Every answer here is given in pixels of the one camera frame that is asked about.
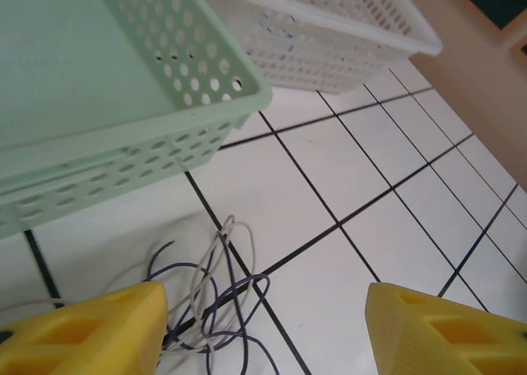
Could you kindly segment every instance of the plastic basket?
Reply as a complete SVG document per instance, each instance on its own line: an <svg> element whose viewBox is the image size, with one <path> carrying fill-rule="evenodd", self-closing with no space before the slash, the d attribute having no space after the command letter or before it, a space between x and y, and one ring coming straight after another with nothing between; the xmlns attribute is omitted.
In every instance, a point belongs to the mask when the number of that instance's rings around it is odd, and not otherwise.
<svg viewBox="0 0 527 375"><path fill-rule="evenodd" d="M410 0L208 0L273 85L348 91L442 43Z"/></svg>
<svg viewBox="0 0 527 375"><path fill-rule="evenodd" d="M0 237L204 164L271 100L203 0L0 5Z"/></svg>

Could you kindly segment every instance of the white wire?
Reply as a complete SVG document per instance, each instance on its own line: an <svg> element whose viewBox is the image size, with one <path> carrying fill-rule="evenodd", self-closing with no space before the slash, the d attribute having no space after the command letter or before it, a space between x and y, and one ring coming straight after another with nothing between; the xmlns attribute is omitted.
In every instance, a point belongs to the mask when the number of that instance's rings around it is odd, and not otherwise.
<svg viewBox="0 0 527 375"><path fill-rule="evenodd" d="M214 277L214 275L219 270L220 265L226 258L225 248L222 244L222 240L220 237L223 237L224 242L228 245L231 242L231 237L233 232L237 227L243 227L247 230L249 233L250 238L250 249L251 249L251 266L250 266L250 274L254 274L255 265L256 265L256 250L255 250L255 244L254 244L254 234L249 224L243 223L243 222L237 222L235 220L235 217L233 215L230 215L226 221L222 225L222 229L217 232L216 236L212 240L211 245L208 247L207 251L203 255L202 259L198 263L198 267L195 269L192 281L190 283L189 288L189 294L187 294L183 299L181 299L179 302L177 302L170 310L169 310L169 319L171 316L173 316L180 308L183 306L186 306L187 304L190 305L190 310L192 312L192 316L194 318L194 324L188 328L185 332L183 332L181 335L178 335L179 341L173 342L171 345L167 347L166 350L161 351L161 357L165 356L180 356L184 357L190 354L196 354L197 352L209 348L211 352L211 372L214 367L214 356L215 356L215 346L223 343L226 341L230 336L222 336L222 337L209 337L207 335L204 335L201 332L202 324L203 324L203 314L205 312L205 309L207 308L206 302L205 302L205 295L207 291L207 286L211 278ZM152 253L154 252L155 245L149 246L146 254L146 259L144 261L144 271L143 276L144 279L147 277L147 269L148 265L150 263L150 260L152 258ZM205 268L205 264L209 261L209 257L211 256L211 253L214 252L212 256L212 263L211 269L208 271L208 274L205 274L203 276L202 269ZM217 257L216 261L214 262L217 253L219 252L219 256ZM130 265L125 270L121 271L117 278L113 278L108 284L105 286L105 290L115 281L115 279L118 279L119 276L122 276L123 274L129 272L131 269L136 268L140 266L143 263L136 263L133 265ZM253 280L250 280L247 286L247 289L244 292L243 298L240 302L240 309L243 308L245 305L247 298L249 297L250 292L253 289ZM0 313L10 311L12 309L16 309L18 307L24 307L27 305L38 305L38 304L46 304L46 303L62 303L65 305L73 303L73 301L64 300L61 298L43 298L43 299L31 299L24 302L17 302L10 305L6 305L5 307L0 307ZM216 319L217 324L221 324L224 322L226 317L231 316L229 321L226 323L226 325L223 327L222 330L229 330L233 327L234 323L238 321L238 316L236 314L235 304L233 301L230 301L225 305L227 310L225 310L221 316L219 316ZM186 341L189 335L193 336L193 340ZM181 345L185 343L187 345L193 346L193 349L185 349Z"/></svg>
<svg viewBox="0 0 527 375"><path fill-rule="evenodd" d="M210 247L208 247L207 251L203 255L202 259L198 263L198 267L194 271L194 275L192 278L192 281L190 283L190 289L189 294L187 294L183 299L181 299L178 303L174 305L169 310L169 314L173 314L176 311L178 311L183 306L186 306L187 304L190 306L190 310L192 312L192 317L194 318L194 324L187 329L187 331L183 332L181 335L178 335L179 341L173 342L170 346L167 347L166 350L161 351L161 356L186 356L189 354L196 354L197 352L209 348L211 352L211 371L213 370L213 363L214 363L214 346L219 345L223 343L225 340L230 338L230 336L222 336L222 337L208 337L207 335L203 335L201 333L202 324L203 324L203 314L205 312L205 309L207 306L205 305L205 302L202 300L201 302L197 302L196 296L199 294L205 294L205 289L212 277L216 274L218 271L220 265L225 259L225 248L223 247L222 241L220 237L224 237L224 241L228 244L231 241L231 237L233 232L237 227L243 227L247 230L250 236L250 249L251 249L251 266L250 266L250 273L254 274L255 270L255 263L256 263L256 250L255 250L255 244L254 244L254 234L247 223L243 222L237 222L235 220L235 217L233 215L229 216L227 220L224 222L222 229L217 233L217 235L212 240L212 244ZM203 272L201 269L205 267L205 264L209 261L209 257L211 253L214 251L214 257L217 256L217 258L212 258L212 266L211 269L208 271L208 274L203 276ZM253 280L250 280L248 283L248 287L244 292L243 298L240 302L240 308L242 308L247 298L249 297L249 293L252 291L253 288ZM229 330L233 327L234 323L238 320L236 311L232 310L235 309L234 302L229 302L226 304L226 310L223 312L222 315L220 315L216 319L217 324L221 324L224 322L226 317L231 316L227 324L223 327L222 330ZM196 339L196 337L193 338L191 342L188 342L188 335L196 335L200 334L200 336ZM186 343L187 345L191 345L194 348L193 349L185 349L181 345L183 343Z"/></svg>

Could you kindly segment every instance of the white plastic basket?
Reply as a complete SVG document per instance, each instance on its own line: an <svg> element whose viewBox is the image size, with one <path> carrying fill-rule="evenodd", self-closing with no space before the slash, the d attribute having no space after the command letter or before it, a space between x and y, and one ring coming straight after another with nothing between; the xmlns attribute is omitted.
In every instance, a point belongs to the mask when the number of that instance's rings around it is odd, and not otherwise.
<svg viewBox="0 0 527 375"><path fill-rule="evenodd" d="M410 0L207 0L273 85L349 91L442 43Z"/></svg>

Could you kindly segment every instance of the black grout line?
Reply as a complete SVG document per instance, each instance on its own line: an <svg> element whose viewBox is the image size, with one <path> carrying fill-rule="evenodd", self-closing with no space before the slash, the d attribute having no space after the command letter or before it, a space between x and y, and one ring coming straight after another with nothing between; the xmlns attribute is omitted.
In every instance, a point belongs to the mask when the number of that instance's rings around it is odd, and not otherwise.
<svg viewBox="0 0 527 375"><path fill-rule="evenodd" d="M453 142L452 142L452 139L450 139L450 137L448 136L448 134L446 134L446 132L441 128L441 126L439 126L439 124L438 124L438 123L437 123L437 122L436 122L436 121L430 116L430 114L428 114L427 109L425 109L425 108L423 107L423 105L422 105L421 103L419 103L419 101L414 97L413 94L412 94L412 98L417 102L417 104L419 105L419 107L421 107L421 109L425 112L425 114L428 115L428 118L430 118L430 119L434 122L434 124L437 126L437 128L439 128L439 130L440 130L440 131L446 136L446 138L448 138L449 141L450 141L451 143L453 143ZM478 176L481 177L481 179L485 182L485 184L488 186L488 188L490 188L491 191L492 191L492 192L498 197L498 199L499 199L500 201L503 201L503 199L501 199L501 196L498 195L498 193L497 193L497 192L491 187L490 184L488 184L487 180L481 175L481 173L479 173L478 169L476 169L476 167L472 164L472 162L469 161L469 159L463 154L463 152L462 152L459 148L458 148L458 152L459 152L459 154L461 154L461 157L463 157L464 160L465 160L466 162L468 162L469 165L475 170L475 172L478 174Z"/></svg>
<svg viewBox="0 0 527 375"><path fill-rule="evenodd" d="M490 235L487 233L487 238L489 241L492 242L492 244L498 249L498 251L503 255L503 257L506 259L506 261L509 263L509 265L512 267L513 270L516 271L516 273L521 277L521 279L527 284L527 280L524 278L524 275L521 274L521 272L516 268L516 266L509 260L509 257L506 256L506 254L501 250L501 248L494 242L494 239L490 237Z"/></svg>
<svg viewBox="0 0 527 375"><path fill-rule="evenodd" d="M397 123L397 121L392 117L392 115L387 111L387 109L383 106L383 105L380 105L380 107L385 111L385 113L389 116L389 118L394 122L394 124L397 126L397 128L399 128L399 130L401 131L401 133L404 135L404 137L412 144L412 146L415 148L415 150L419 153L419 155L421 155L421 157L426 161L427 158L422 154L421 150L419 150L419 148L417 147L417 145L413 142L413 140L404 132L404 130L399 126L399 124ZM428 114L426 113L428 118L430 118L432 121L433 118ZM450 138L446 135L445 132L441 131L445 137L448 138L448 140L454 144L454 142L452 142L452 140L450 140ZM473 134L470 134L467 138L465 138L462 143L464 143L466 140L468 140L470 137L472 137ZM461 143L458 143L456 145L454 145L453 148L457 149L459 151L459 148L458 146L460 145ZM432 169L432 171L436 174L436 176L441 180L441 182L443 183L443 185L446 187L446 189L456 198L456 200L459 202L459 204L463 207L463 209L469 214L469 216L476 222L476 224L483 230L483 228L481 227L481 225L479 225L478 223L478 220L476 220L476 218L472 215L472 213L470 213L470 211L465 207L465 205L463 204L463 202L461 202L461 200L458 198L458 196L454 193L454 191L446 184L446 182L443 180L443 178L440 176L440 174L436 171L436 169L434 169L434 167L432 165L430 165L430 168ZM446 259L446 261L449 263L449 265L455 270L455 267L454 265L452 264L452 262L450 261L450 259L448 258L448 256L445 254L445 252L439 247L439 245L437 245L436 241L434 239L432 239L431 235L428 233L428 230L421 224L421 222L417 219L416 215L412 212L412 210L410 210L410 208L406 205L406 203L403 201L403 199L399 196L399 194L397 193L397 191L395 191L395 194L398 196L399 200L401 201L401 203L404 205L404 207L412 214L413 218L415 219L415 221L419 224L419 226L421 227L421 229L427 234L428 238L432 241L432 243L434 244L434 246L437 248L437 250L439 250L439 252L443 255L443 257ZM481 301L481 299L478 297L478 295L472 290L472 288L470 288L470 286L468 286L468 284L464 281L464 283L467 285L467 287L469 288L469 291L471 292L471 294L474 295L474 297L478 300L478 302L483 306L483 302Z"/></svg>
<svg viewBox="0 0 527 375"><path fill-rule="evenodd" d="M514 213L512 211L512 209L509 207L509 205L507 205L506 207L509 209L509 211L512 213L512 215L515 217L515 219L518 220L518 223L520 223L523 226L523 228L527 229L527 227L525 226L524 222L521 221L518 216L516 216L516 213Z"/></svg>
<svg viewBox="0 0 527 375"><path fill-rule="evenodd" d="M189 181L189 183L191 184L191 186L193 187L196 195L199 197L199 200L201 201L203 207L207 210L207 213L208 215L211 217L212 219L212 222L214 223L214 225L216 226L216 228L218 230L220 230L222 228L222 225L220 224L220 221L218 220L216 214L214 213L214 211L212 210L210 204L207 202L207 200L205 199L205 196L203 195L203 192L200 190L199 186L198 186L198 183L196 182L196 180L192 177L192 175L190 174L190 172L186 171L185 172L185 175L187 177L187 180ZM240 267L242 268L243 272L246 274L246 275L249 275L250 272L249 270L247 269L247 266L245 265L245 262L243 261L243 259L240 257L240 255L238 254L237 250L235 249L234 245L232 244L231 241L229 241L229 248L231 249L236 261L238 262L238 264L240 265ZM261 298L262 297L262 292L260 291L259 287L257 284L254 284L254 291L258 294L258 296ZM289 350L291 351L291 353L293 354L293 356L295 357L296 361L298 362L298 365L300 365L300 367L304 370L304 373L307 374L307 375L311 375L311 371L307 368L307 365L305 364L305 361L304 359L300 356L300 353L298 352L298 349L296 348L296 346L293 344L291 338L289 337L289 334L287 333L287 331L285 330L285 328L283 327L282 323L280 322L280 320L278 319L278 317L276 316L276 314L274 313L274 310L271 308L271 305L269 305L267 299L264 299L262 301L262 304L263 304L263 307L265 308L266 312L269 314L269 316L271 317L271 320L273 321L273 324L277 327L278 329L278 332L280 333L280 335L282 336L282 338L284 339L284 341L286 342L286 345L287 347L289 348Z"/></svg>
<svg viewBox="0 0 527 375"><path fill-rule="evenodd" d="M337 117L337 120L338 122L340 122L340 124L344 127L344 129L346 129L346 132L351 136L351 138L353 139L353 141L355 142L355 144L361 149L361 151L364 153L364 155L366 156L366 158L368 158L368 161L370 161L371 165L379 172L380 176L386 181L386 184L388 184L388 187L389 188L392 188L392 185L391 183L388 181L388 179L386 178L386 176L384 175L384 173L382 171L380 171L379 167L373 162L373 160L371 159L370 155L367 153L367 151L364 149L364 147L359 143L359 141L355 138L355 136L352 134L352 132L349 130L349 128L346 126L346 124L344 124L344 122L342 121L342 119L340 118L340 115L337 115L335 113L335 110L333 110L333 107L331 107L331 105L324 99L324 97L320 94L320 92L317 91L317 93L319 94L319 96L322 98L322 100L324 101L324 103L326 104L326 106L331 110L331 112L333 112L333 114L335 114L335 116Z"/></svg>
<svg viewBox="0 0 527 375"><path fill-rule="evenodd" d="M474 298L476 298L476 300L478 301L478 303L481 305L481 307L483 308L483 310L485 312L489 312L487 307L485 306L485 304L483 303L483 301L481 299L479 299L478 295L474 292L474 290L472 290L472 287L469 286L469 284L467 283L467 281L463 278L463 276L461 276L461 274L458 275L459 279L463 282L463 284L466 286L466 288L469 289L469 291L472 293L472 295L474 295Z"/></svg>
<svg viewBox="0 0 527 375"><path fill-rule="evenodd" d="M380 104L380 107L385 111L385 113L389 116L389 118L394 122L394 124L397 126L397 128L399 128L399 130L401 131L401 133L404 135L404 137L412 144L412 146L415 148L415 150L419 153L419 155L421 155L421 157L426 161L426 157L422 154L421 150L419 150L419 148L417 147L417 145L413 142L413 140L404 132L404 130L399 126L399 124L397 123L397 121L392 117L392 115L387 111L387 109L382 105ZM488 185L488 187L492 190L492 192L498 197L499 200L501 200L500 196L496 193L496 191L487 183L487 181L483 178L483 176L481 176L481 174L476 170L476 168L472 165L472 163L469 161L469 159L463 154L463 152L461 152L458 148L458 146L455 146L457 151L463 156L463 158L466 160L466 162L469 163L469 165L476 171L476 173L478 173L478 176L483 180L485 181L485 183ZM436 176L441 180L441 182L443 183L443 185L446 187L446 189L455 197L455 199L458 201L458 203L463 207L463 209L469 214L469 216L471 217L471 219L474 220L474 222L483 230L483 227L480 225L480 223L478 222L478 220L472 215L472 213L470 213L470 211L467 209L467 207L463 204L463 202L461 201L461 199L459 199L459 197L455 194L455 192L448 186L448 184L446 184L446 181L443 180L443 178L441 177L441 175L436 171L436 169L431 166L431 169L433 170L433 172L436 174ZM412 211L409 209L409 207L403 202L404 206L408 209L408 211L413 215ZM417 217L415 217L415 215L413 215L413 217L415 218L415 220L417 221L417 223L420 225L420 227L422 228L422 230L428 235L428 237L431 239L431 236L429 236L427 230L425 229L425 227L423 225L421 225L421 223L419 222L419 220L417 220ZM448 260L448 258L446 257L446 255L443 253L443 251L439 248L439 246L436 244L436 242L431 239L432 242L434 243L434 245L437 247L437 249L441 252L441 254L446 258L446 260L449 262L450 265L451 262L450 260ZM512 264L512 262L507 258L507 256L505 255L505 253L503 253L503 251L498 247L498 245L491 239L492 241L492 244L500 251L500 253L505 257L505 259L507 260L507 262L512 266L512 268L514 269L514 271L525 281L525 278L523 277L523 275L519 272L519 270Z"/></svg>
<svg viewBox="0 0 527 375"><path fill-rule="evenodd" d="M269 121L267 120L267 118L265 118L264 115L262 115L262 118L263 120L265 121L265 123L268 125L268 127L271 129L271 131L274 133L274 136L276 137L277 141L280 143L280 145L282 146L283 150L286 152L286 154L291 158L293 164L295 165L296 169L300 172L300 174L304 177L304 180L307 182L307 184L309 185L309 187L311 187L311 189L313 190L313 192L315 193L315 195L317 196L317 198L319 199L320 203L324 206L324 208L326 209L326 211L329 213L329 216L333 219L333 221L335 222L335 224L338 225L338 227L340 228L340 230L342 231L342 233L344 234L344 236L347 238L347 240L349 241L350 245L352 245L353 247L353 250L357 253L357 255L359 256L359 258L361 259L361 261L364 263L364 265L366 266L366 268L370 271L371 275L373 276L373 278L377 281L380 281L379 279L379 276L377 276L377 273L373 270L373 268L371 267L371 265L368 263L366 257L361 253L361 251L359 250L359 248L357 247L357 245L355 244L355 242L353 242L353 240L350 238L350 236L346 233L346 231L344 231L344 228L342 227L342 225L340 225L338 223L338 219L337 217L334 215L334 213L331 211L331 209L329 208L328 204L326 204L324 198L322 198L322 195L319 193L319 191L315 188L315 186L313 185L313 183L311 182L310 178L307 176L307 174L304 172L304 170L301 168L300 164L298 163L298 161L293 157L293 155L291 154L291 152L289 151L289 149L287 148L286 144L282 141L282 138L280 138L280 136L278 136L278 133L273 129L273 126L269 123Z"/></svg>
<svg viewBox="0 0 527 375"><path fill-rule="evenodd" d="M441 291L439 292L439 294L437 294L438 297L442 297L446 290L448 289L448 287L450 287L450 285L452 284L452 282L454 281L455 277L459 274L459 272L463 269L464 265L467 263L467 261L469 260L470 256L472 255L472 253L474 253L474 251L476 250L476 248L478 247L479 245L479 242L483 239L483 237L485 237L487 235L487 231L488 229L491 227L492 223L494 223L494 220L496 220L497 216L499 215L499 213L501 212L501 210L505 207L505 204L507 203L507 201L509 200L509 198L512 196L512 194L514 193L514 191L516 190L516 187L518 185L516 184L515 187L512 189L512 191L507 195L507 197L505 198L505 200L503 201L503 203L500 205L500 208L494 213L494 215L492 216L491 220L488 222L487 226L483 229L483 231L481 232L481 234L479 235L478 239L476 240L476 242L472 245L472 247L470 247L469 251L467 252L467 254L465 255L465 257L461 260L461 262L459 263L459 265L455 268L455 271L454 273L449 277L449 279L446 281L445 283L445 286L443 286L443 288L441 289Z"/></svg>
<svg viewBox="0 0 527 375"><path fill-rule="evenodd" d="M316 237L308 241L306 244L300 246L296 250L294 250L292 253L289 253L285 257L283 257L281 260L275 262L273 265L269 266L266 270L264 270L262 273L266 275L270 275L272 272L282 268L285 264L287 264L292 259L296 258L298 255L312 247L315 243L321 241L325 237L327 237L331 232L334 232L338 229L338 224L334 224L325 231L318 234Z"/></svg>
<svg viewBox="0 0 527 375"><path fill-rule="evenodd" d="M426 91L430 91L431 89L433 89L433 88L432 87L425 88L425 89L421 89L419 91L416 91L414 93L417 94L417 93L421 93L421 92L426 92ZM318 93L319 93L319 96L321 96L323 98L324 102L327 104L327 101L325 100L324 95L322 93L320 93L320 92L318 92ZM354 109L340 111L338 113L333 112L331 115L325 115L324 117L319 117L319 118L316 118L314 120L309 120L309 121L302 122L302 123L299 123L299 124L294 124L294 125L291 125L291 126L287 126L285 128L275 129L275 131L276 131L277 134L281 134L283 132L287 132L287 131L290 131L290 130L303 128L304 126L308 126L308 125L311 125L311 124L316 124L317 122L331 120L332 118L335 118L336 115L346 115L346 114L349 114L349 113L353 113L355 111L361 111L361 110L373 107L375 105L380 105L382 103L387 103L389 101L396 101L398 99L403 99L405 97L412 96L414 93L408 93L406 95L400 95L400 96L396 96L396 97L391 97L389 99L386 99L385 101L375 100L374 103L370 103L369 105L360 105L360 106L358 106L358 107L356 107ZM243 138L241 140L222 145L219 148L218 151L227 150L228 148L237 147L237 146L240 146L241 144L250 143L250 142L253 142L255 140L260 140L261 138L268 138L270 136L273 136L273 132L266 132L265 134L258 134L256 136L253 136L253 137L250 137L250 138Z"/></svg>
<svg viewBox="0 0 527 375"><path fill-rule="evenodd" d="M24 231L24 237L26 238L31 253L33 254L33 258L35 259L35 262L39 268L40 275L42 276L42 280L44 281L44 284L48 290L49 296L51 298L61 298L60 294L58 293L57 284L54 282L51 271L49 270L44 256L40 251L39 243L36 241L33 231L30 229ZM59 308L63 307L64 305L62 303L55 303L54 306Z"/></svg>

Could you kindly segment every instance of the electrical wire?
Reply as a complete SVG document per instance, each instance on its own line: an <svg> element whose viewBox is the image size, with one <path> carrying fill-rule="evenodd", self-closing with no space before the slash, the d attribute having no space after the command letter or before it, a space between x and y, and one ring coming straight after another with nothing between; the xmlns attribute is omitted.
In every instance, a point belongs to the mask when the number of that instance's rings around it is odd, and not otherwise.
<svg viewBox="0 0 527 375"><path fill-rule="evenodd" d="M252 256L250 276L240 280L236 280L234 265L228 247L232 234L237 227L243 227L249 233ZM146 259L142 263L130 265L119 273L119 275L125 274L133 268L142 265L144 267L142 279L143 281L150 281L178 268L194 269L189 294L169 310L169 319L161 346L160 359L162 360L169 356L180 356L183 358L191 354L205 354L207 374L211 375L217 352L230 345L236 339L242 339L243 363L240 371L241 375L247 373L249 366L249 342L256 344L263 351L271 363L274 373L279 375L277 365L274 363L271 354L265 348L264 344L257 338L248 335L246 329L257 309L264 301L270 287L270 279L267 275L254 274L256 250L254 235L250 226L247 223L237 222L234 216L231 215L223 224L222 229L217 232L212 244L197 264L178 262L167 265L159 270L154 270L156 261L160 258L160 255L174 243L174 241L169 241L156 251L154 251L155 245L150 246ZM220 293L214 275L219 270L223 261L226 263L230 285L225 291ZM243 309L246 306L249 294L254 291L254 283L257 282L264 284L263 291L259 295L257 302L250 308L247 317L244 318L245 311ZM210 305L206 306L208 287L212 287L213 300ZM32 299L0 307L0 313L26 305L44 303L70 304L73 302L61 298ZM176 319L172 319L177 311L183 307L184 310L181 315ZM220 308L224 310L221 315L218 314ZM187 321L193 321L194 323L190 327L184 328L185 319L189 314L191 318Z"/></svg>

